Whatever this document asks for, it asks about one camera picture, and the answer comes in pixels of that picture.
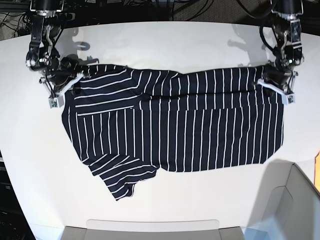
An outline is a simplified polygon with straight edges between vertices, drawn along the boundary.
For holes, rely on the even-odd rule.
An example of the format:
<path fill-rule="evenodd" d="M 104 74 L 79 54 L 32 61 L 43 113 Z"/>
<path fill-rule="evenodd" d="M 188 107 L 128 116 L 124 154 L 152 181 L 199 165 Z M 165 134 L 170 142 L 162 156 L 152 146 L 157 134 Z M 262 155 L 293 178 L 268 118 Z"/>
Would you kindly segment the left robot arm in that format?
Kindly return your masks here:
<path fill-rule="evenodd" d="M 270 46 L 263 33 L 264 26 L 259 28 L 263 44 L 271 50 L 274 61 L 266 66 L 263 75 L 268 84 L 271 84 L 285 94 L 293 92 L 294 79 L 298 73 L 294 70 L 304 61 L 301 41 L 301 21 L 299 16 L 304 13 L 301 0 L 271 0 L 272 16 L 271 29 L 276 40 L 274 47 Z"/>

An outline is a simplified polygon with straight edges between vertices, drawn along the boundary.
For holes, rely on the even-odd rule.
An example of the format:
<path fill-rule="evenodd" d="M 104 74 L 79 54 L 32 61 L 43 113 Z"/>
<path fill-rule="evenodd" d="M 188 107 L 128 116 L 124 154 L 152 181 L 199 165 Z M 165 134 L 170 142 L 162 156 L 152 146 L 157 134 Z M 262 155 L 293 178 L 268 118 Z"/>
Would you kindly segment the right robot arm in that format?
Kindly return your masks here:
<path fill-rule="evenodd" d="M 31 24 L 31 39 L 26 55 L 26 66 L 42 74 L 40 82 L 49 93 L 57 95 L 82 70 L 78 60 L 61 57 L 57 42 L 72 14 L 64 11 L 66 0 L 33 0 L 30 11 L 34 13 Z"/>

